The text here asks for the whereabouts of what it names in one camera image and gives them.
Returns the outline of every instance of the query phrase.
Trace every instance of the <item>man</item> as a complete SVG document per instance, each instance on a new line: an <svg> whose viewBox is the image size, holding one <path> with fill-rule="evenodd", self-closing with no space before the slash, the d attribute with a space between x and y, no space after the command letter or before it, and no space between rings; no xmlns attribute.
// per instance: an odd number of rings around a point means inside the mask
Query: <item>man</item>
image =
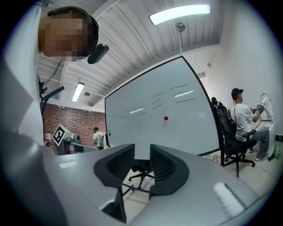
<svg viewBox="0 0 283 226"><path fill-rule="evenodd" d="M77 7L58 8L40 17L37 2L24 14L10 34L1 56L0 111L4 129L24 134L44 145L40 111L37 60L40 53L50 57L84 58L98 41L98 25Z"/></svg>
<svg viewBox="0 0 283 226"><path fill-rule="evenodd" d="M104 148L103 138L104 138L105 134L100 132L97 127L94 127L93 131L94 131L93 144L94 144L95 147L98 148L98 150L102 150Z"/></svg>
<svg viewBox="0 0 283 226"><path fill-rule="evenodd" d="M223 105L221 102L217 101L215 97L211 98L211 103L213 107L216 107L218 105Z"/></svg>
<svg viewBox="0 0 283 226"><path fill-rule="evenodd" d="M243 138L242 135L252 131L252 121L257 122L263 110L256 110L255 114L253 114L251 109L246 104L242 104L242 92L243 90L239 90L237 88L232 90L231 95L233 100L235 101L235 105L231 109L231 117L237 124L236 139L244 142L246 141L246 139ZM252 140L261 141L260 150L255 160L260 161L267 159L269 146L269 130L267 128L263 128L260 131L256 131L250 137L250 141Z"/></svg>

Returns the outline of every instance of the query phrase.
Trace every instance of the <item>gray pants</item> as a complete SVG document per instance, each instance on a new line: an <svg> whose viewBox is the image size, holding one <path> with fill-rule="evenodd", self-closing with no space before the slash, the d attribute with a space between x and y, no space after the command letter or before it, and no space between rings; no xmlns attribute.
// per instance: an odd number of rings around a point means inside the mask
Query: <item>gray pants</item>
<svg viewBox="0 0 283 226"><path fill-rule="evenodd" d="M258 157L263 158L267 155L268 146L269 146L269 130L268 128L262 128L259 131L256 131L250 141L256 140L261 141L260 150L257 154Z"/></svg>

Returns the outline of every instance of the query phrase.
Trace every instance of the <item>ceiling light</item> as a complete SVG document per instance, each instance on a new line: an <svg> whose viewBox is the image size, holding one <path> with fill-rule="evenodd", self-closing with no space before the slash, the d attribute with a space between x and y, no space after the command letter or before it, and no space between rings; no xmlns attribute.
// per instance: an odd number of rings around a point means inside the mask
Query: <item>ceiling light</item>
<svg viewBox="0 0 283 226"><path fill-rule="evenodd" d="M180 6L150 15L149 19L154 25L157 25L170 19L195 14L210 14L210 5Z"/></svg>
<svg viewBox="0 0 283 226"><path fill-rule="evenodd" d="M81 91L83 90L83 88L84 88L84 83L79 83L79 84L77 85L76 91L75 91L75 93L74 93L74 95L73 95L73 98L72 98L72 101L75 101L75 102L76 102L76 101L78 100L79 95L80 95Z"/></svg>
<svg viewBox="0 0 283 226"><path fill-rule="evenodd" d="M138 109L138 110L132 111L132 112L130 112L130 114L131 114L131 113L135 113L135 112L140 111L140 110L143 110L143 108L140 108L140 109Z"/></svg>
<svg viewBox="0 0 283 226"><path fill-rule="evenodd" d="M180 96L183 96L183 95L186 95L186 94L190 94L190 93L192 93L192 92L193 92L193 90L192 90L192 91L188 91L188 92L184 92L184 93L179 94L179 95L176 95L176 96L174 96L174 97L180 97Z"/></svg>

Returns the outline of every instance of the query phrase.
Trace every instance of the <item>shirt sleeve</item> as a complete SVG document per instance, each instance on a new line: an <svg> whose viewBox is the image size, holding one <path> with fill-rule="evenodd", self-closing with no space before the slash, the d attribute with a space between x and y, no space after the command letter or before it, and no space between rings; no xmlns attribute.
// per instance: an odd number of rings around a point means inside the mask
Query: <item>shirt sleeve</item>
<svg viewBox="0 0 283 226"><path fill-rule="evenodd" d="M244 116L250 121L254 118L254 114L247 105L244 108Z"/></svg>

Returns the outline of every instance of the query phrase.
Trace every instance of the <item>floor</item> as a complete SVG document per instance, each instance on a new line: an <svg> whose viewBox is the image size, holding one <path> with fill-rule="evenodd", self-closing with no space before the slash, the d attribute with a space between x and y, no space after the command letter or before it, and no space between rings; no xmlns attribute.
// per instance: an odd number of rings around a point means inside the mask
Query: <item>floor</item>
<svg viewBox="0 0 283 226"><path fill-rule="evenodd" d="M280 145L281 153L283 153L283 142ZM205 158L215 161L216 164L220 164L220 157L216 158L216 155L220 156L220 151L206 155ZM246 153L245 159L254 160L256 157L256 150L254 147L253 153ZM268 191L271 191L276 185L278 179L281 176L283 171L283 154L280 160L273 159L268 161L255 162L255 167L251 167L251 164L248 163L239 163L239 178L249 185L259 196L265 194ZM236 176L236 164L231 164L224 167L225 170L229 171L231 174ZM130 170L127 177L124 180L125 184L134 185L138 187L140 182L140 177L132 179L129 181L129 177L138 174L139 172L133 172ZM149 188L154 185L154 179L146 177L142 183L141 188L149 190ZM123 192L128 188L122 186ZM127 215L127 223L131 222L147 205L149 202L149 194L139 191L129 191L124 197L124 206Z"/></svg>

